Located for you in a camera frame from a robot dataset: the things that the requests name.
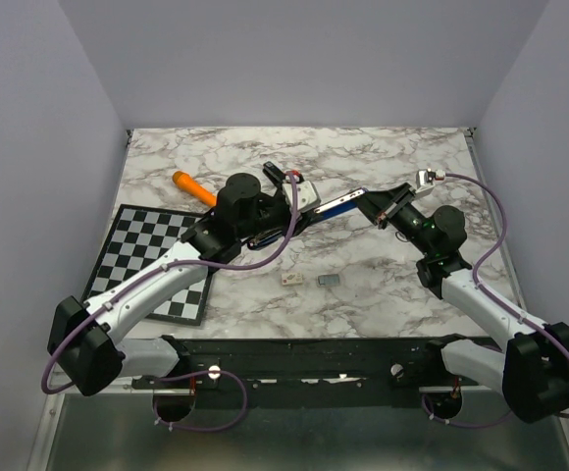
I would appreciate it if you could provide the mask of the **staple tray with staples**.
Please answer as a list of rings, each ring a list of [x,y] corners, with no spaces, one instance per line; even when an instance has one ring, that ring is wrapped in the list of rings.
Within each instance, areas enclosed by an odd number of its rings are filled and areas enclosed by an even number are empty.
[[[323,288],[337,287],[340,285],[340,276],[339,274],[320,275],[317,278],[317,284]]]

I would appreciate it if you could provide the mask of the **blue stapler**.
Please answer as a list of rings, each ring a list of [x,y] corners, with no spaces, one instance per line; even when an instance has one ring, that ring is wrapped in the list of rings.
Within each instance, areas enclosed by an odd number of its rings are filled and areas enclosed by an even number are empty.
[[[296,222],[293,232],[294,236],[299,236],[309,227],[328,221],[331,218],[344,214],[356,208],[355,200],[367,192],[365,187],[359,187],[350,192],[337,197],[329,202],[323,203],[313,210],[302,213]],[[280,237],[284,237],[288,228],[288,222],[282,228],[271,229],[262,234],[248,238],[244,243],[249,250],[261,250]]]

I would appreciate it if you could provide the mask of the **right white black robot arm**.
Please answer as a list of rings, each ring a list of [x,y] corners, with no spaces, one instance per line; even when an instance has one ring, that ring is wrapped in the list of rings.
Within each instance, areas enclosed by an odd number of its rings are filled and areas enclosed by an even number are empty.
[[[440,340],[422,360],[424,377],[436,385],[467,377],[501,394],[526,423],[569,418],[569,326],[549,324],[483,283],[479,267],[460,253],[467,238],[463,212],[443,205],[426,217],[413,206],[415,197],[405,183],[366,191],[356,206],[376,227],[402,233],[423,255],[416,264],[422,286],[468,315],[496,344],[490,349],[461,337]]]

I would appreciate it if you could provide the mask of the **white staple box sleeve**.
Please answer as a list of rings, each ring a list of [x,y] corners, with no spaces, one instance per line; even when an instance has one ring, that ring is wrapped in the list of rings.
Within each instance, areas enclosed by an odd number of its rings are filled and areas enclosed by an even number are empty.
[[[304,276],[298,272],[282,273],[281,282],[283,286],[300,286],[304,284]]]

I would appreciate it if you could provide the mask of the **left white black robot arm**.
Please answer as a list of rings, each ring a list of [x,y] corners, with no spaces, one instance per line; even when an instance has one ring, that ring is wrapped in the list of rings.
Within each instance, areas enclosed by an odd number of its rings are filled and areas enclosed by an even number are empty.
[[[128,332],[175,293],[204,280],[210,270],[237,270],[241,243],[269,231],[291,239],[300,216],[321,202],[316,187],[288,172],[273,195],[246,173],[229,177],[215,206],[188,228],[160,258],[110,290],[81,302],[73,296],[56,307],[41,388],[59,366],[84,396],[122,376],[153,376],[168,388],[187,378],[188,365],[164,339],[130,340]]]

